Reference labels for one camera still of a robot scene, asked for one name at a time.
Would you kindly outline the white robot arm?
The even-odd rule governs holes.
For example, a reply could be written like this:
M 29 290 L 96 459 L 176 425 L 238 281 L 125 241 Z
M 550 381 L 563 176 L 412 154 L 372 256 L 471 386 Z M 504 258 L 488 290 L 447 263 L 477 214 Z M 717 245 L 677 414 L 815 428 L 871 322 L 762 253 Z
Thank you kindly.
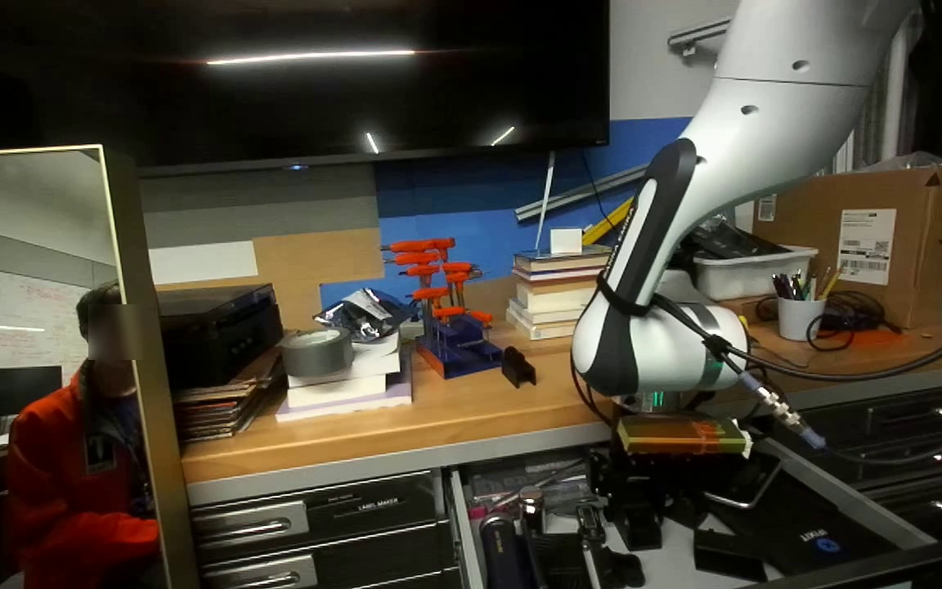
M 671 268 L 717 214 L 818 174 L 846 141 L 911 0 L 740 0 L 706 98 L 645 169 L 583 308 L 577 388 L 620 405 L 749 384 L 740 322 Z

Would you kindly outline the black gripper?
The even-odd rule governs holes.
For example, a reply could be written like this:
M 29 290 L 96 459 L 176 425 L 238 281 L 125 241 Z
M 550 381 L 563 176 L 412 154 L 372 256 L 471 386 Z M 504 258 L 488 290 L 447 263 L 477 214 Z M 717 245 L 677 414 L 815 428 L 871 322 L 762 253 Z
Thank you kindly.
M 590 482 L 629 545 L 659 545 L 666 521 L 697 529 L 706 518 L 697 472 L 688 462 L 595 450 Z

